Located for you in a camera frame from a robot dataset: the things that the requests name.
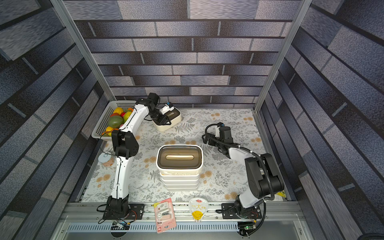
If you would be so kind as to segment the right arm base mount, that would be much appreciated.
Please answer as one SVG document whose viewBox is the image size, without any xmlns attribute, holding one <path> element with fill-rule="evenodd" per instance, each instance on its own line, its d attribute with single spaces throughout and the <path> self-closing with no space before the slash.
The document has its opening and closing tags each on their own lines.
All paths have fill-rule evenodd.
<svg viewBox="0 0 384 240">
<path fill-rule="evenodd" d="M 252 207 L 246 210 L 243 215 L 237 214 L 236 208 L 233 203 L 222 203 L 221 214 L 224 220 L 238 220 L 238 219 L 262 219 L 262 211 L 260 207 Z"/>
</svg>

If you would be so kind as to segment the brown lid rounded tissue box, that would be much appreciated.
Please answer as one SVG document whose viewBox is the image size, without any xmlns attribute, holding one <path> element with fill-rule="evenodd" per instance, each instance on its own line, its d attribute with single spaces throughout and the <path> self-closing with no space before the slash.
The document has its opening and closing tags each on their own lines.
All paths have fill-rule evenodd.
<svg viewBox="0 0 384 240">
<path fill-rule="evenodd" d="M 203 164 L 203 150 L 197 145 L 164 145 L 158 150 L 156 165 L 162 175 L 198 175 Z"/>
</svg>

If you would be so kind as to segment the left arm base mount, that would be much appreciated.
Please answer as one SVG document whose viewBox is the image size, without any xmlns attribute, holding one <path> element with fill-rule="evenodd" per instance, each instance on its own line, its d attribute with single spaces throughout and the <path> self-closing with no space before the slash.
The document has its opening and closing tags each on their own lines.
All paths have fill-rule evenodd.
<svg viewBox="0 0 384 240">
<path fill-rule="evenodd" d="M 141 220 L 145 206 L 145 204 L 129 204 L 123 205 L 123 208 L 120 210 L 115 207 L 106 206 L 103 220 Z"/>
</svg>

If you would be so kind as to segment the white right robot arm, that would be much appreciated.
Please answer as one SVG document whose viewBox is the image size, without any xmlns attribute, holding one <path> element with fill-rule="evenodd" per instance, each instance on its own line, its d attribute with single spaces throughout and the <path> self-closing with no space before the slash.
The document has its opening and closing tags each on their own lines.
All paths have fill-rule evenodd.
<svg viewBox="0 0 384 240">
<path fill-rule="evenodd" d="M 234 209 L 240 218 L 247 217 L 260 204 L 273 201 L 285 189 L 279 167 L 271 154 L 259 155 L 234 142 L 231 128 L 223 123 L 210 124 L 202 135 L 204 144 L 218 148 L 227 158 L 244 163 L 248 188 L 236 197 Z"/>
</svg>

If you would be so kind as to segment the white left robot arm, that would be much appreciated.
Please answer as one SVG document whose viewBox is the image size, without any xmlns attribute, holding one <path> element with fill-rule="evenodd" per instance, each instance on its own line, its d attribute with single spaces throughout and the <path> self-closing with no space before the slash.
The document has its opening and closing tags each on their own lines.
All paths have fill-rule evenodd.
<svg viewBox="0 0 384 240">
<path fill-rule="evenodd" d="M 155 93 L 150 93 L 146 99 L 138 99 L 123 126 L 112 131 L 113 149 L 118 162 L 114 187 L 104 210 L 104 220 L 121 220 L 130 214 L 129 173 L 133 157 L 139 152 L 135 134 L 141 123 L 149 116 L 154 123 L 161 126 L 172 125 L 166 113 L 174 110 L 173 104 L 168 102 L 162 109 L 157 109 L 159 100 L 160 97 Z"/>
</svg>

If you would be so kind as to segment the wooden lid tissue box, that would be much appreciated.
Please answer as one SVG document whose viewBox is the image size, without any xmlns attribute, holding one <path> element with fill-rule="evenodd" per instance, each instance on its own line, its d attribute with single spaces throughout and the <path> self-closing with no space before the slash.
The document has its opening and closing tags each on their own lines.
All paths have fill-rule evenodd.
<svg viewBox="0 0 384 240">
<path fill-rule="evenodd" d="M 197 175 L 163 175 L 160 174 L 164 181 L 197 181 L 200 178 L 200 174 Z"/>
</svg>

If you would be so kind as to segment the grey lid tissue box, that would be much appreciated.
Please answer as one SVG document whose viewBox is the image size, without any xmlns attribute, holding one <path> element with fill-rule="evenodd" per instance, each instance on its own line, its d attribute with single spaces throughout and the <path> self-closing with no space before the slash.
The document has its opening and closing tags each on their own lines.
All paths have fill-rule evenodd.
<svg viewBox="0 0 384 240">
<path fill-rule="evenodd" d="M 178 185 L 198 185 L 199 184 L 199 180 L 164 180 L 162 179 L 162 182 L 165 184 L 165 185 L 175 185 L 175 186 L 178 186 Z"/>
<path fill-rule="evenodd" d="M 198 187 L 195 188 L 166 188 L 169 192 L 193 192 L 197 191 Z"/>
<path fill-rule="evenodd" d="M 195 188 L 199 187 L 199 184 L 193 184 L 193 185 L 167 185 L 164 184 L 165 188 Z"/>
</svg>

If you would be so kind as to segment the dark brown lid tissue box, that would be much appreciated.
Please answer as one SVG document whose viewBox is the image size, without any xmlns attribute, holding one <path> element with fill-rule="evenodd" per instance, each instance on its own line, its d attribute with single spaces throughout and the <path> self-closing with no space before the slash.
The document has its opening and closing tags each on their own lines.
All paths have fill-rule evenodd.
<svg viewBox="0 0 384 240">
<path fill-rule="evenodd" d="M 167 110 L 167 112 L 165 113 L 165 116 L 167 116 L 169 118 L 169 120 L 166 122 L 165 125 L 160 125 L 160 123 L 153 120 L 154 126 L 156 127 L 156 129 L 159 132 L 164 132 L 164 131 L 174 127 L 175 125 L 180 123 L 182 120 L 182 114 L 177 108 L 175 108 L 175 107 L 169 108 L 169 107 L 165 106 L 160 110 L 160 112 L 164 112 L 165 110 Z"/>
</svg>

